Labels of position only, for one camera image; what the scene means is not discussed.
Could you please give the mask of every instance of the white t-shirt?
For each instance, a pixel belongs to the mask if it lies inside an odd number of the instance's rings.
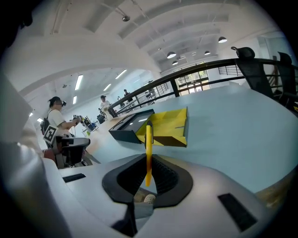
[[[107,100],[101,103],[101,109],[108,108],[109,106],[110,106],[110,102]]]
[[[62,122],[65,122],[62,114],[60,111],[54,109],[54,110],[51,110],[49,113],[48,113],[48,117],[47,117],[47,120],[49,122],[50,125],[52,126],[55,126],[55,127],[58,127],[59,128],[59,131],[57,132],[57,135],[64,135],[64,134],[67,134],[70,136],[70,132],[66,129],[60,129],[60,125]]]

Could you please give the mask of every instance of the fluorescent light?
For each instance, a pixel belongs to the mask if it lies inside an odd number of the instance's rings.
[[[75,90],[78,90],[79,89],[80,84],[81,84],[81,81],[82,81],[82,78],[83,78],[83,75],[82,74],[78,76],[78,80],[76,81],[75,88],[74,88]]]
[[[125,72],[127,71],[127,69],[124,69],[115,79],[118,79],[121,75],[123,75]]]
[[[106,91],[108,89],[108,87],[110,87],[112,84],[109,84],[108,86],[106,86],[106,88],[104,89],[104,91]]]
[[[73,104],[76,103],[76,96],[74,96],[74,99],[73,99]]]

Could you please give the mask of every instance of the small round object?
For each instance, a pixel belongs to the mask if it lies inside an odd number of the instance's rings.
[[[155,199],[156,199],[156,197],[153,194],[148,194],[144,199],[144,203],[153,204]]]

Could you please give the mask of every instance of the light blue table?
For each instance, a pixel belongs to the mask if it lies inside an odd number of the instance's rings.
[[[298,119],[272,99],[242,86],[223,86],[142,108],[188,107],[186,148],[154,146],[153,153],[218,169],[252,192],[276,183],[298,164]],[[92,155],[101,163],[145,153],[144,144],[107,143]]]

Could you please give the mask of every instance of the window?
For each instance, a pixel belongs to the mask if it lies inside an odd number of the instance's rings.
[[[202,81],[202,84],[203,83],[208,83],[208,82],[209,82],[209,80],[205,80],[205,81]],[[208,90],[208,89],[210,89],[210,85],[202,86],[202,88],[203,88],[203,90]]]
[[[199,65],[199,64],[204,64],[204,63],[205,62],[200,62],[200,63],[194,64],[194,65],[189,65],[189,66],[181,68],[179,70],[182,70],[182,69],[185,69],[188,67],[192,67],[195,65]],[[210,89],[209,85],[201,86],[201,83],[207,83],[209,81],[207,70],[203,70],[200,72],[195,72],[195,73],[185,75],[184,77],[176,79],[176,81],[177,81],[177,85],[178,85],[179,89],[184,89],[187,87],[189,88],[187,91],[181,92],[180,93],[181,96],[189,94],[189,93],[195,93],[198,91]]]

